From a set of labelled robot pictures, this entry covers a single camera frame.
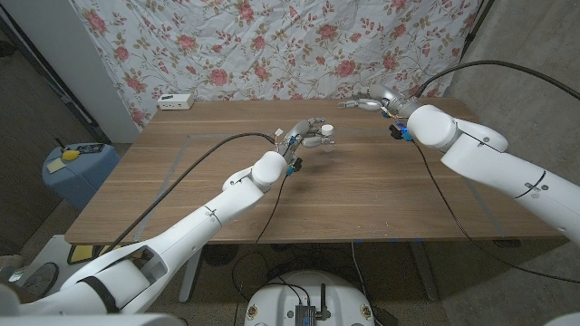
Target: table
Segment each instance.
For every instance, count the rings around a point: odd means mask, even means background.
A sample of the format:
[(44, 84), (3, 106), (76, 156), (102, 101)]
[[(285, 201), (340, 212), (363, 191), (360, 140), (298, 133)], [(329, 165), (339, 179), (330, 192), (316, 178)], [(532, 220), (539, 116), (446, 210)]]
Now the table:
[[(477, 118), (456, 99), (421, 99), (464, 120)], [(337, 109), (338, 100), (198, 102), (191, 110), (160, 111), (113, 170), (65, 235), (67, 242), (112, 242), (192, 162), (224, 137), (273, 134), (299, 120), (324, 117), (335, 127), (332, 150), (300, 148), (302, 169), (285, 182), (275, 215), (259, 243), (409, 241), (429, 298), (437, 290), (421, 241), (465, 240), (410, 142), (395, 140), (393, 120), (379, 113)], [(273, 146), (236, 139), (216, 151), (126, 238), (142, 241), (165, 231), (221, 191), (234, 172), (253, 165)], [(475, 184), (423, 148), (434, 177), (458, 219), (475, 239), (561, 236), (513, 200)], [(253, 244), (266, 225), (278, 182), (254, 210), (225, 225), (211, 244)], [(199, 254), (188, 262), (179, 299), (189, 299)]]

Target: power outlet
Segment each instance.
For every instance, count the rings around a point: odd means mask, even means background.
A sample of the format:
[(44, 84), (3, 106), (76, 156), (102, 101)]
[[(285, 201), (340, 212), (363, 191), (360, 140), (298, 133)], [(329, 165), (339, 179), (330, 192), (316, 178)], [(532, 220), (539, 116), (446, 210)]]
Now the power outlet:
[(157, 100), (162, 110), (189, 110), (193, 102), (193, 94), (163, 94)]

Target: table leg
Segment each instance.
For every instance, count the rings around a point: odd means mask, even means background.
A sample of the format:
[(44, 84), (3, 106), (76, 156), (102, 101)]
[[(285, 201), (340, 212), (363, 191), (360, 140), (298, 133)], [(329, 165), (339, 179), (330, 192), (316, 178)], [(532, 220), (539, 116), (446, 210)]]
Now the table leg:
[(200, 257), (201, 250), (192, 255), (187, 262), (188, 265), (185, 268), (185, 275), (183, 275), (181, 289), (179, 290), (179, 302), (181, 303), (189, 302), (191, 299), (191, 294), (193, 293), (193, 282), (195, 281), (196, 272), (198, 271)]
[(420, 279), (425, 288), (425, 293), (429, 300), (437, 301), (439, 299), (437, 285), (435, 285), (435, 279), (433, 278), (431, 265), (427, 253), (425, 252), (425, 247), (422, 242), (411, 242), (410, 246), (413, 253), (413, 259), (415, 260), (415, 266), (417, 267), (417, 272), (419, 272)]

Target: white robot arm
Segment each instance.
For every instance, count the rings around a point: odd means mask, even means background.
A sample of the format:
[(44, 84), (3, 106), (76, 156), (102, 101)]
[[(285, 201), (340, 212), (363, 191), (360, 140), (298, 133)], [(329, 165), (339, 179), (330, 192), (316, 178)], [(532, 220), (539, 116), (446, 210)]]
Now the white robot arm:
[[(86, 264), (53, 295), (19, 307), (20, 315), (94, 315), (145, 312), (177, 270), (221, 227), (253, 208), (284, 173), (296, 167), (297, 147), (333, 143), (324, 119), (299, 121), (277, 151), (231, 176), (223, 192), (147, 241), (124, 246)], [(141, 264), (132, 257), (139, 256)]]
[(359, 106), (409, 117), (407, 129), (416, 140), (442, 153), (441, 162), (458, 174), (493, 187), (580, 245), (580, 187), (521, 158), (505, 153), (508, 141), (477, 123), (456, 119), (417, 99), (405, 99), (380, 85), (360, 90)]

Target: blue trash can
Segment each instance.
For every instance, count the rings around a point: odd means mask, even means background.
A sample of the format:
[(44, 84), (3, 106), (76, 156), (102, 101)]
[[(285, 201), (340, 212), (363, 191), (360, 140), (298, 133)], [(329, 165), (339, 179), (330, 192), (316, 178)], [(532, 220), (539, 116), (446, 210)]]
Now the blue trash can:
[[(91, 143), (71, 144), (67, 147), (76, 149), (82, 145)], [(72, 161), (63, 160), (66, 167), (49, 173), (46, 166), (55, 159), (61, 159), (61, 155), (61, 148), (53, 149), (48, 155), (43, 164), (43, 181), (58, 196), (79, 210), (83, 210), (89, 204), (121, 160), (113, 146), (105, 145), (99, 153), (81, 154)]]

